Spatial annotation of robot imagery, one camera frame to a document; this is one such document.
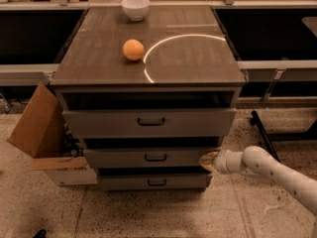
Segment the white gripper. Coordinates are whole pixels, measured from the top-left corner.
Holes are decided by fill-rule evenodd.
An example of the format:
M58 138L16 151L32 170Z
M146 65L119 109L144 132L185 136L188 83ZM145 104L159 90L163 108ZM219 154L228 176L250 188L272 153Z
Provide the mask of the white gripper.
M213 151L206 154L206 156L202 156L199 159L199 165L209 172L212 172L215 168L220 174L229 174L231 171L227 166L227 161L230 156L230 150Z

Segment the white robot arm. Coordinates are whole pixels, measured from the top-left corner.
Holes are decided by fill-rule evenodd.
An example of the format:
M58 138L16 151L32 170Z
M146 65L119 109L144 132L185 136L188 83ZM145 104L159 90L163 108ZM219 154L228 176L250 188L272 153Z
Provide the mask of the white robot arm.
M269 152L258 146L248 146L242 152L212 151L199 158L198 164L208 172L266 177L273 180L315 216L311 238L317 238L317 181L281 164Z

